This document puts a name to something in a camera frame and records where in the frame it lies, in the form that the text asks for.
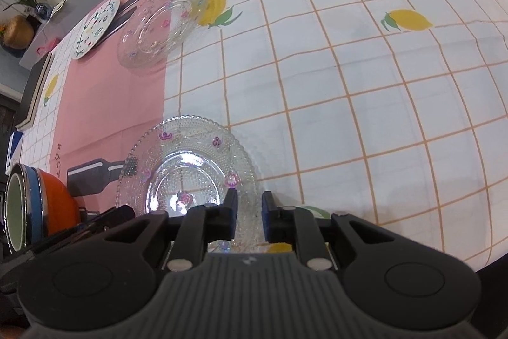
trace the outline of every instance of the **yellow lemon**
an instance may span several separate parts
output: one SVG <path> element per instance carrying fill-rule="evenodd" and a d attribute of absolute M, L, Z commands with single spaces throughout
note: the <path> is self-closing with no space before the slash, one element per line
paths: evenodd
<path fill-rule="evenodd" d="M 267 250 L 267 253 L 284 253 L 291 252 L 293 248 L 287 243 L 272 243 Z"/>
<path fill-rule="evenodd" d="M 57 86 L 57 81 L 58 74 L 51 79 L 51 81 L 48 84 L 48 87 L 46 88 L 46 92 L 44 93 L 44 106 L 46 106 L 46 104 L 48 103 L 51 94 L 53 93 L 55 87 Z"/>
<path fill-rule="evenodd" d="M 385 24 L 392 28 L 399 29 L 400 26 L 411 31 L 424 31 L 432 26 L 426 17 L 415 10 L 393 10 L 384 16 L 381 23 L 387 30 Z"/>
<path fill-rule="evenodd" d="M 201 26 L 211 25 L 225 8 L 225 0 L 208 0 L 205 13 L 199 24 Z"/>

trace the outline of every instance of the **transparent plate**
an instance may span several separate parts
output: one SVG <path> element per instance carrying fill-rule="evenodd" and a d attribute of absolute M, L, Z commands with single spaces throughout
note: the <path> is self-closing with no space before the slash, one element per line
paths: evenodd
<path fill-rule="evenodd" d="M 186 115 L 156 125 L 133 147 L 120 174 L 116 205 L 131 206 L 136 216 L 155 210 L 179 216 L 194 206 L 220 204 L 228 188 L 238 191 L 235 241 L 247 251 L 262 239 L 251 160 L 227 129 Z"/>
<path fill-rule="evenodd" d="M 117 47 L 127 68 L 151 66 L 181 45 L 199 23 L 208 0 L 146 0 L 128 20 Z"/>

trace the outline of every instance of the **stacked bowl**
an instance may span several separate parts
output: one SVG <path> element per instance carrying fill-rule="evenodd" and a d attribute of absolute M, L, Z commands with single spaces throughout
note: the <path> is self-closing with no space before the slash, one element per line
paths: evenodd
<path fill-rule="evenodd" d="M 57 177 L 16 164 L 7 182 L 3 222 L 13 253 L 79 224 L 79 208 Z"/>

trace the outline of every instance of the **orange bowl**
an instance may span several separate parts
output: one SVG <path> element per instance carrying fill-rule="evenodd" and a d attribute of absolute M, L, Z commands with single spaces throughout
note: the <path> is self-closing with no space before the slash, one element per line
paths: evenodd
<path fill-rule="evenodd" d="M 47 235 L 68 229 L 79 224 L 79 206 L 67 187 L 52 174 L 36 169 L 41 184 L 44 224 Z"/>

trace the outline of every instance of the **metal screw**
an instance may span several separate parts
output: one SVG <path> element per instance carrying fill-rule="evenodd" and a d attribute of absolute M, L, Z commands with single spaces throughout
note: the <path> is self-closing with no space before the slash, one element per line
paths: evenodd
<path fill-rule="evenodd" d="M 307 262 L 307 267 L 316 271 L 328 270 L 333 267 L 333 263 L 323 257 L 315 257 Z"/>
<path fill-rule="evenodd" d="M 192 268 L 192 263 L 187 259 L 173 259 L 168 262 L 167 267 L 171 271 L 186 271 Z"/>

